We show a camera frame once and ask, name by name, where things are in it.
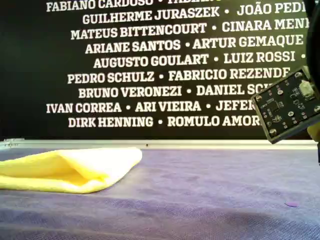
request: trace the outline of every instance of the folded yellow napkin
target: folded yellow napkin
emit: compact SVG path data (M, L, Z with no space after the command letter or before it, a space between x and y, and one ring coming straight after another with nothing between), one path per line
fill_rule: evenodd
M108 188L142 159L137 148L54 150L0 162L0 189L87 194Z

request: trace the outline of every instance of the sensor module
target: sensor module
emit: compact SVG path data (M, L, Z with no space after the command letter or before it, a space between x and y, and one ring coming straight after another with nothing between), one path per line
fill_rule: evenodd
M264 133L272 144L320 122L320 94L306 66L251 99Z

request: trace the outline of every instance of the black wall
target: black wall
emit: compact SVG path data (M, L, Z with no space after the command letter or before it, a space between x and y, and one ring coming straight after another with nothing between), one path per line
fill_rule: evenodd
M241 79L232 78L232 71L246 71L248 74L253 69L278 68L295 70L305 64L302 55L305 53L304 37L294 44L268 45L241 47L239 42L241 37L270 36L281 39L281 36L293 36L293 39L299 39L301 35L305 36L308 25L303 27L296 26L295 21L306 18L303 10L295 11L294 7L299 6L302 1L293 3L291 0L265 0L263 4L269 4L270 14L259 14L257 8L253 15L238 15L241 5L253 5L256 8L256 1L235 1L235 0L212 0L203 2L190 2L169 4L168 0L154 0L151 5L143 6L125 6L110 7L100 9L98 0L95 1L96 8L88 10L68 10L68 11L48 11L46 2L43 0L6 1L6 5L1 7L4 11L1 16L1 57L0 66L3 70L1 77L0 100L1 106L1 126L2 134L5 138L26 138L26 139L264 139L264 133L259 125L256 125L257 117L253 109L241 110L240 106L231 110L218 111L216 106L219 101L242 101L243 107L248 107L247 101L253 92L249 92L253 85L270 84L278 77L260 77L258 73L250 77L241 77ZM83 24L84 15L105 14L107 17L111 13L134 12L134 11L152 11L151 16L157 15L158 10L166 9L195 9L196 14L203 14L204 7L219 7L219 16L214 17L194 17L184 19L168 20L148 20L148 21L128 21L113 22L101 24ZM276 29L276 21L285 19L288 24L287 29ZM223 31L225 22L250 22L255 26L255 21L262 21L266 27L264 30L250 30L250 27L242 31ZM199 34L164 34L139 35L126 37L121 35L121 28L161 26L161 25L179 25L198 24L198 27L206 25ZM88 29L113 29L112 33L117 33L115 37L98 39L74 39L72 40L72 31ZM201 42L209 38L234 38L234 47L197 49L194 47L196 40ZM156 50L156 51L134 51L135 47L148 43L148 41L175 41L174 49ZM108 52L97 54L86 54L89 44L112 44L128 42L128 51L126 52ZM282 55L289 53L288 59L277 59L275 61L263 62L261 56L268 53L267 57L274 54ZM245 62L226 63L225 54L230 58L232 53L241 53L246 57L242 59ZM202 61L200 65L163 65L152 66L153 56L180 56L184 59L186 55L192 58L194 55L207 54L207 61ZM107 67L94 68L96 59L102 58L120 58L120 57L146 57L149 60L148 65L128 66L128 67ZM221 78L215 76L215 79L196 80L170 80L169 71L192 71L192 70L213 70L224 71L226 76ZM122 72L153 72L153 81L142 81L144 78L138 77L139 82L108 82L107 74ZM105 74L104 83L94 84L68 84L68 75L71 74ZM226 88L236 86L242 93L224 95L198 95L199 86L226 85ZM168 92L169 96L160 97L124 97L122 90L134 87L159 87L175 86ZM118 96L110 98L79 98L79 89L88 88L116 88L119 91ZM177 93L180 88L181 95L170 95ZM198 103L201 111L162 111L159 102L179 102L191 101L192 105ZM154 102L155 111L137 112L139 103ZM100 113L79 113L76 104L84 103L118 103L121 112L100 112ZM47 113L47 104L73 104L72 112L65 113ZM207 116L220 123L215 126L168 126L168 117L178 121L177 117ZM119 117L149 117L153 121L152 126L142 127L114 127L99 126L98 118L108 118L110 123L114 118ZM96 126L92 127L69 127L69 118L95 118ZM307 135L302 133L296 136L297 139L304 139Z

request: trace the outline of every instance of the small purple speck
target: small purple speck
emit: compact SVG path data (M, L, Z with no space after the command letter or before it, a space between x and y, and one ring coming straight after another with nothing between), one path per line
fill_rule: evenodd
M293 208L298 207L298 203L297 202L286 202L285 205L287 205L289 207L293 207Z

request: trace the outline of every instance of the purple fabric surface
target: purple fabric surface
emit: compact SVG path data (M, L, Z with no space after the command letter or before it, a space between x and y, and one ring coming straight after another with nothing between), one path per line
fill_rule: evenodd
M47 150L13 148L0 159ZM0 240L317 239L315 150L144 150L100 192L0 190Z

